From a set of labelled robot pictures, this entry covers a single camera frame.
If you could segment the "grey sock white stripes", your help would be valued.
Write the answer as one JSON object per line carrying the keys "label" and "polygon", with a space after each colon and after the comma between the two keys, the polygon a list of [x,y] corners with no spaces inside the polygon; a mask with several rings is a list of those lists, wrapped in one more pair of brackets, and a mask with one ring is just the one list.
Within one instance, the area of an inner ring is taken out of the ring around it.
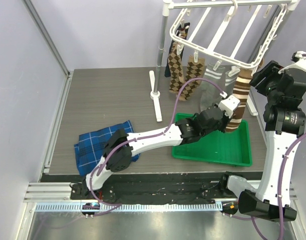
{"label": "grey sock white stripes", "polygon": [[[217,84],[221,89],[224,89],[224,83],[222,81],[222,75],[225,71],[224,66],[219,66],[217,69],[214,69],[214,64],[209,63],[206,67],[204,78],[212,81]],[[218,104],[221,100],[221,96],[219,95],[219,90],[210,83],[201,82],[201,99],[200,99],[200,110],[206,110],[208,107],[213,104]]]}

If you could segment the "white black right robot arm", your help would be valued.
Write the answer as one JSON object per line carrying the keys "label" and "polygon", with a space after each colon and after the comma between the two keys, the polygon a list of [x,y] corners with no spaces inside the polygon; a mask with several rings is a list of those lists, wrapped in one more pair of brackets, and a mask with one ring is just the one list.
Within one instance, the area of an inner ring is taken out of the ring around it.
{"label": "white black right robot arm", "polygon": [[289,187],[293,161],[306,116],[298,107],[306,92],[306,56],[296,57],[288,66],[270,61],[253,74],[250,85],[267,98],[263,119],[266,123],[267,151],[258,188],[235,175],[219,184],[223,197],[238,197],[241,214],[272,222],[296,219],[290,207]]}

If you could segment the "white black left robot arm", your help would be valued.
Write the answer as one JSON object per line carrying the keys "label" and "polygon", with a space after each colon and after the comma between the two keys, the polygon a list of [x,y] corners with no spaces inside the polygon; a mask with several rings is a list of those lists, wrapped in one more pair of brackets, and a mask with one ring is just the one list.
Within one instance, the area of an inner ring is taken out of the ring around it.
{"label": "white black left robot arm", "polygon": [[161,147],[174,147],[198,142],[215,132],[224,132],[232,114],[220,104],[213,104],[201,113],[172,122],[166,128],[135,133],[124,123],[109,128],[106,142],[89,136],[79,144],[81,157],[94,157],[82,181],[82,195],[95,199],[104,182],[113,174],[127,169],[143,152]]}

